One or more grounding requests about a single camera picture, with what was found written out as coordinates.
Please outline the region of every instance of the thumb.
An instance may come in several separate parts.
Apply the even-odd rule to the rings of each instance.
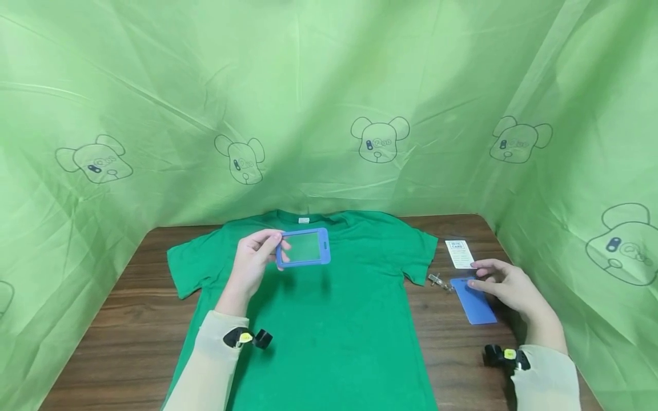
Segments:
[[[268,237],[267,240],[261,245],[261,248],[256,251],[256,255],[262,260],[267,261],[267,258],[270,254],[274,252],[276,246],[281,242],[281,233],[272,234]]]
[[[484,291],[496,297],[500,297],[501,287],[504,287],[503,284],[489,283],[487,281],[480,281],[479,279],[470,279],[468,286],[474,290]]]

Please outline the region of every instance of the yellow sticker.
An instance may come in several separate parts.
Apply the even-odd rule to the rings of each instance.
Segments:
[[[511,350],[507,349],[503,352],[503,355],[505,356],[506,359],[508,360],[516,360],[517,359],[517,352],[516,350]]]
[[[242,333],[242,334],[240,334],[240,340],[239,340],[240,343],[242,343],[242,344],[244,344],[244,343],[248,343],[248,342],[250,342],[251,340],[253,340],[253,337],[251,336],[251,334],[249,334],[249,333]]]

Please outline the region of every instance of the green backdrop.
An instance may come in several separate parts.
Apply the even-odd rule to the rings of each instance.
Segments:
[[[654,409],[657,8],[2,0],[0,408],[149,230],[283,208],[482,214],[605,409]]]

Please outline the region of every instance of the t-shirt sleeve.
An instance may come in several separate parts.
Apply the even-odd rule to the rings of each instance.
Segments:
[[[422,285],[434,259],[438,238],[420,231],[399,218],[382,214],[382,244],[385,258],[393,262],[413,283]]]
[[[169,271],[178,298],[187,298],[194,291],[219,277],[228,258],[227,236],[228,229],[222,228],[167,251]]]

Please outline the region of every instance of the metal clip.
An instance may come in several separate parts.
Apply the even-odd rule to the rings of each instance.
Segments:
[[[438,276],[439,276],[439,273],[437,273],[436,275],[434,275],[434,274],[430,274],[430,275],[429,275],[428,278],[429,278],[430,281],[432,282],[432,284],[430,284],[431,287],[433,287],[433,286],[435,286],[435,285],[438,284],[438,285],[441,286],[442,289],[446,290],[448,293],[451,293],[452,291],[455,290],[455,288],[454,288],[453,286],[451,286],[450,284],[445,283],[445,282],[444,282],[442,279],[440,279]]]

